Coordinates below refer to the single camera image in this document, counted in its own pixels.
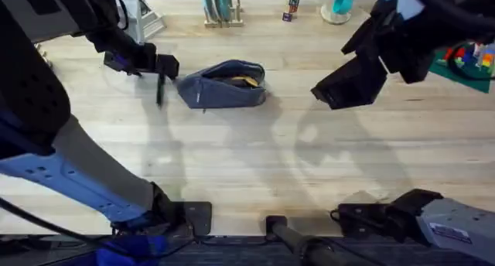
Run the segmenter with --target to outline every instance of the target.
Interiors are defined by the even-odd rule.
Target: teal plate
[[[212,13],[215,16],[215,20],[221,20],[222,16],[220,15],[220,11],[218,10],[218,0],[211,0],[211,9]]]
[[[230,21],[230,0],[218,0],[218,10],[223,20]]]
[[[213,12],[213,6],[211,4],[211,0],[203,0],[203,6],[205,11],[207,12],[208,16],[216,21],[218,20],[218,17],[215,15],[215,12]]]

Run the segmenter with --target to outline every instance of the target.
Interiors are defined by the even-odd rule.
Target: gray pouch
[[[252,77],[259,86],[240,88],[221,81],[237,76]],[[228,60],[177,80],[176,86],[189,108],[225,108],[263,104],[266,99],[264,83],[265,70],[261,65]]]

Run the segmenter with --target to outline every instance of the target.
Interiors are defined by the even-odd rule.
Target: toy
[[[437,51],[435,54],[435,62],[430,66],[430,71],[467,87],[488,93],[490,91],[489,81],[466,80],[453,73],[448,68],[447,60],[452,54],[454,54],[452,48]],[[456,66],[461,68],[463,72],[469,76],[487,78],[490,77],[493,72],[495,51],[490,52],[484,45],[466,43],[463,47],[459,48],[453,57]]]
[[[297,10],[299,8],[300,0],[288,0],[288,9],[284,12],[282,20],[285,22],[291,22],[297,18]]]
[[[282,16],[282,20],[284,22],[291,22],[292,21],[292,18],[293,18],[293,14],[291,13],[284,13],[284,15]]]
[[[244,25],[241,0],[237,0],[235,7],[232,0],[203,0],[203,7],[206,16],[204,25],[208,28]]]
[[[341,25],[349,21],[350,10],[353,8],[353,0],[335,0],[330,8],[330,4],[325,4],[320,9],[323,20],[330,24]]]

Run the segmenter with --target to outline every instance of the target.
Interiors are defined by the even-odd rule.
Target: black cable
[[[80,240],[86,244],[89,244],[89,245],[92,245],[95,247],[99,247],[99,248],[104,248],[104,249],[111,251],[113,253],[116,253],[116,254],[119,254],[119,255],[122,255],[125,257],[134,258],[134,259],[140,260],[140,261],[155,260],[155,259],[161,259],[161,258],[171,256],[171,255],[175,254],[176,252],[182,250],[184,247],[187,247],[190,244],[195,242],[195,240],[189,240],[188,242],[184,243],[183,245],[177,247],[175,250],[170,251],[169,253],[166,253],[166,254],[134,255],[134,254],[129,254],[127,251],[122,251],[116,247],[101,243],[99,240],[92,239],[88,236],[73,232],[71,230],[67,230],[67,229],[65,229],[63,227],[59,227],[53,223],[49,223],[49,222],[47,222],[41,218],[38,218],[38,217],[32,215],[31,213],[26,212],[25,210],[13,205],[9,201],[7,201],[1,197],[0,197],[0,207],[4,210],[10,212],[10,213],[13,213],[17,217],[20,217],[24,220],[27,220],[31,223],[34,223],[37,226],[44,227],[44,228],[51,230],[53,232],[57,232],[58,234],[63,234],[63,235],[72,237],[74,239],[78,239],[78,240]]]
[[[338,217],[335,217],[336,214],[337,215],[339,214],[339,210],[335,209],[335,210],[330,211],[330,218],[332,218],[332,220],[334,222],[339,223],[340,222],[340,219]]]
[[[455,46],[454,49],[452,50],[452,53],[450,54],[449,58],[447,58],[447,67],[452,71],[456,76],[462,77],[465,80],[471,80],[471,81],[492,81],[495,80],[495,77],[473,77],[470,76],[468,73],[464,72],[461,68],[457,66],[456,63],[456,54],[459,52],[460,49],[462,49],[464,43],[460,43],[459,45]]]
[[[447,0],[419,0],[426,8],[441,15],[453,26],[462,27],[471,32],[495,32],[495,19],[478,16],[456,7]]]
[[[118,0],[118,2],[120,3],[121,7],[122,7],[122,12],[124,13],[124,18],[125,18],[125,24],[124,24],[124,28],[122,28],[122,30],[127,30],[129,28],[129,14],[127,13],[127,7],[125,6],[125,3],[123,0]]]

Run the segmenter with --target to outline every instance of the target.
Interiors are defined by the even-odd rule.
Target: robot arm
[[[380,0],[342,48],[351,61],[312,92],[332,109],[374,103],[388,73],[423,81],[436,49],[467,40],[493,42],[495,0]]]
[[[115,0],[0,0],[0,172],[46,186],[103,213],[120,230],[184,222],[174,203],[100,148],[70,113],[66,91],[33,46],[57,36],[86,36],[128,73],[175,78],[173,56],[155,54],[118,28]],[[209,232],[210,204],[200,203]]]

